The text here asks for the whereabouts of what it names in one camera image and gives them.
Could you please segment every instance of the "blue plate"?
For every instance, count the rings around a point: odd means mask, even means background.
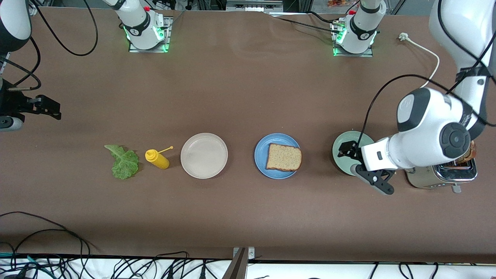
[[[280,170],[265,169],[267,167],[267,159],[269,158],[269,145],[271,143],[289,145],[300,148],[296,140],[294,140],[294,138],[286,134],[275,133],[275,134],[267,135],[263,137],[255,147],[256,167],[265,176],[273,179],[285,179],[295,174],[296,171],[280,171]]]

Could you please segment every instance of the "green plate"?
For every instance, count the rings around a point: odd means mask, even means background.
[[[351,173],[350,168],[354,164],[360,164],[360,162],[350,157],[338,157],[339,146],[341,146],[343,142],[347,142],[351,140],[358,141],[359,136],[360,136],[360,132],[358,131],[347,131],[340,134],[339,137],[337,137],[336,140],[334,141],[334,144],[332,145],[332,157],[334,158],[334,162],[336,162],[336,165],[338,165],[338,167],[342,171],[353,176],[354,174]],[[362,136],[362,140],[360,141],[360,147],[371,143],[373,143],[373,140],[369,136],[364,134]]]

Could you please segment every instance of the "white plate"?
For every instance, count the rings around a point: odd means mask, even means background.
[[[181,150],[181,165],[192,177],[211,178],[227,163],[227,146],[218,136],[201,133],[190,137]]]

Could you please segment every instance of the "brown table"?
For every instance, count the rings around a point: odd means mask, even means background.
[[[86,10],[44,11],[69,48],[92,46]],[[385,197],[329,159],[334,139],[361,128],[386,81],[434,68],[432,56],[395,39],[400,32],[438,53],[435,79],[453,84],[454,63],[430,35],[426,17],[386,16],[374,57],[356,59],[334,57],[326,32],[259,12],[185,12],[169,53],[130,54],[115,12],[94,13],[100,41],[87,57],[65,52],[40,17],[33,18],[43,86],[27,94],[60,102],[62,120],[27,115],[21,131],[0,134],[1,212],[24,210],[60,222],[97,245],[95,254],[184,249],[193,257],[229,258],[234,246],[254,246],[262,259],[496,260],[495,129],[477,139],[479,177],[461,195],[413,188],[400,171],[391,180],[394,195]],[[325,27],[310,16],[290,18]],[[31,68],[32,46],[11,59]],[[4,77],[22,75],[7,67]],[[423,82],[405,78],[384,91],[367,129],[373,139],[396,132],[398,101]],[[226,142],[229,161],[215,178],[198,180],[181,168],[179,154],[189,137],[203,132]],[[304,154],[297,174],[282,181],[263,176],[253,161],[256,143],[276,132],[294,137]],[[125,181],[114,178],[105,144],[135,150],[140,171]],[[145,161],[147,149],[170,145],[172,168]],[[47,227],[9,216],[0,219],[0,239]],[[45,234],[19,252],[79,253],[78,246]]]

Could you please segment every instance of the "lettuce leaf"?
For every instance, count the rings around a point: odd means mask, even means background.
[[[124,148],[116,144],[104,145],[110,150],[110,154],[116,159],[112,167],[115,178],[126,179],[138,171],[138,155],[132,150],[124,151]]]

